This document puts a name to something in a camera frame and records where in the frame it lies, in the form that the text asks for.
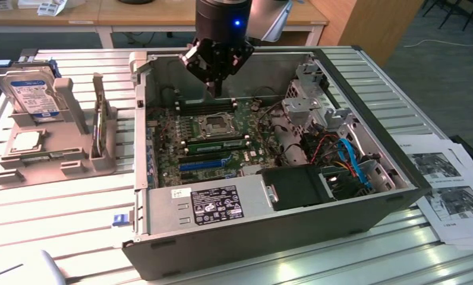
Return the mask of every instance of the white cable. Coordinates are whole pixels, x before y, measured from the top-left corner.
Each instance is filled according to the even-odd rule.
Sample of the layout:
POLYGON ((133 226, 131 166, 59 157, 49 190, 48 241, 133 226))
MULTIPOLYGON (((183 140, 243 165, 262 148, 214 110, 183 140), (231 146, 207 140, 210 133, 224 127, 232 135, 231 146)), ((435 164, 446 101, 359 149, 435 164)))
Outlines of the white cable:
POLYGON ((418 45, 420 45, 424 42, 436 42, 436 43, 446 43, 447 45, 454 45, 454 46, 473 46, 473 45, 463 45, 461 43, 450 43, 450 42, 443 42, 442 40, 422 40, 419 43, 416 43, 415 45, 411 46, 403 46, 404 48, 412 48, 418 45))

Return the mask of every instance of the warning label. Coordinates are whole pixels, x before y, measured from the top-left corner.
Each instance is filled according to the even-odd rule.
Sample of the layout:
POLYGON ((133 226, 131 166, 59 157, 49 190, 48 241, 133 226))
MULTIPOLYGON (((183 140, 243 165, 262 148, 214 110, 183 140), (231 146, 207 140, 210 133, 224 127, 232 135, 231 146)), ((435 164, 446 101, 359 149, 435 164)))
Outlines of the warning label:
POLYGON ((243 218, 242 203, 236 187, 226 186, 191 192, 195 223, 218 223, 219 221, 243 218))

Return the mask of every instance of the metal rail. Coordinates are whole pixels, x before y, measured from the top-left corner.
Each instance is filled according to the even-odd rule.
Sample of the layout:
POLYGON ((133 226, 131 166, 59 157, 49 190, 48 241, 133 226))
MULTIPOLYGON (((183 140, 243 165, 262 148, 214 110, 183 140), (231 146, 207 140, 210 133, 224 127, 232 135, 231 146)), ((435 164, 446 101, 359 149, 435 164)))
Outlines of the metal rail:
MULTIPOLYGON (((39 247, 75 284, 473 284, 473 251, 439 242, 416 207, 391 213, 366 233, 149 282, 140 280, 119 248, 129 227, 109 227, 133 204, 132 50, 40 50, 75 82, 81 108, 93 106, 92 73, 104 74, 105 97, 117 108, 117 174, 0 191, 0 257, 39 247)), ((334 66, 391 134, 444 137, 363 52, 323 47, 334 66)), ((335 88, 339 104, 346 106, 335 88)), ((13 124, 0 100, 0 155, 13 124)))

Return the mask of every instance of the blue latch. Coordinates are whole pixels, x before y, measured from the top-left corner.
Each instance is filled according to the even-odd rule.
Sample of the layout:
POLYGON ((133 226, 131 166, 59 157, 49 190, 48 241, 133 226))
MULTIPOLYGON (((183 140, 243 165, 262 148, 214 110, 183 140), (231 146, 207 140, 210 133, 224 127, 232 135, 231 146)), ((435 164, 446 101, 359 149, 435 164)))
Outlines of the blue latch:
POLYGON ((0 59, 0 67, 9 67, 12 61, 9 59, 0 59))
POLYGON ((112 224, 111 226, 119 227, 129 224, 128 222, 128 214, 117 214, 112 216, 112 224))
POLYGON ((61 78, 60 72, 59 72, 59 66, 56 65, 55 59, 48 60, 49 67, 53 71, 53 76, 55 78, 61 78))

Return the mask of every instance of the blue hard drive label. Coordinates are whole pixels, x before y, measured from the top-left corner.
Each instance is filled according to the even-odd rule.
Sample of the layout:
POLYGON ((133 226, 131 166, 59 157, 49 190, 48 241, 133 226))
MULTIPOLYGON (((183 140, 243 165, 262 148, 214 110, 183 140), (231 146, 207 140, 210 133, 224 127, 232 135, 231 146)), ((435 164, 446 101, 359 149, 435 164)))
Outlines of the blue hard drive label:
POLYGON ((36 121, 53 121, 59 108, 52 97, 52 90, 43 80, 12 81, 15 97, 36 121))
POLYGON ((11 85, 15 87, 43 86, 43 85, 45 85, 45 82, 43 80, 13 81, 13 82, 11 82, 11 85))

